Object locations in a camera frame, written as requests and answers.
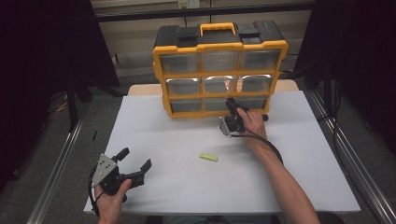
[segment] yellow storage organizer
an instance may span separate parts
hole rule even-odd
[[[233,97],[265,114],[287,50],[273,21],[163,26],[153,50],[163,107],[171,118],[222,116]]]

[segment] forearm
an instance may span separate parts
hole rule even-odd
[[[319,223],[303,189],[270,149],[255,151],[271,182],[276,200],[288,223]]]

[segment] yellow sponge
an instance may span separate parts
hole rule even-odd
[[[204,160],[209,160],[209,161],[218,161],[219,158],[217,156],[213,156],[207,153],[201,153],[199,154],[199,158],[204,159]]]

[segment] wrist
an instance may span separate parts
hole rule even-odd
[[[256,154],[256,156],[263,162],[266,162],[268,160],[269,161],[272,161],[272,160],[279,161],[279,158],[276,156],[275,152],[267,145],[257,146],[253,151]]]

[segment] wall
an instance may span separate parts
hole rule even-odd
[[[283,3],[312,2],[313,0],[212,0],[212,7],[239,7],[272,5]],[[148,0],[147,2],[161,2],[145,5],[125,5],[123,3],[137,4],[134,0],[92,0],[96,14],[121,13],[121,12],[144,12],[166,9],[178,9],[177,1],[171,0]],[[209,0],[201,0],[201,7],[209,7]],[[289,54],[297,54],[302,44],[305,28],[308,23],[310,11],[292,12],[270,12],[240,15],[212,16],[212,22],[233,21],[236,23],[252,23],[260,20],[275,21],[283,36],[290,44]],[[188,26],[195,26],[200,23],[210,23],[210,17],[191,17],[186,18]],[[165,25],[185,26],[184,18],[144,20],[144,21],[114,21],[102,22],[100,27],[106,40],[108,50],[111,55],[116,53],[127,53],[136,51],[151,51],[158,29]]]

